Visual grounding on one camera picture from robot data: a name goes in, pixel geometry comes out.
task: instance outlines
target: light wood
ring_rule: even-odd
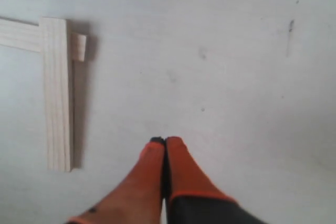
[[[48,168],[72,168],[73,111],[71,60],[65,19],[40,19],[40,44],[44,59]]]
[[[71,58],[84,61],[87,36],[71,33]],[[0,19],[0,45],[41,52],[38,26]]]

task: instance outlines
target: white floor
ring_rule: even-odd
[[[214,183],[269,223],[335,223],[335,0],[0,6],[1,17],[68,18],[90,35],[89,60],[75,65],[69,174],[46,169],[41,56],[0,47],[2,224],[79,214],[157,135],[183,137]]]

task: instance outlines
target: wooden block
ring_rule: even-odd
[[[48,168],[72,168],[73,110],[71,60],[65,19],[40,19],[40,45],[44,59]]]
[[[71,58],[84,61],[87,36],[71,34]],[[0,19],[0,45],[40,52],[40,29],[38,26]]]

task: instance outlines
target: wooden board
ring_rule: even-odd
[[[40,19],[44,58],[48,168],[71,171],[73,142],[72,77],[65,19]]]
[[[71,33],[71,58],[84,61],[87,36]],[[38,26],[0,19],[0,45],[40,52]]]

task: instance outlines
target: wooden frame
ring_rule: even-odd
[[[69,172],[73,160],[72,60],[84,61],[86,35],[70,33],[65,19],[39,26],[0,19],[0,45],[41,52],[47,120],[47,166]]]

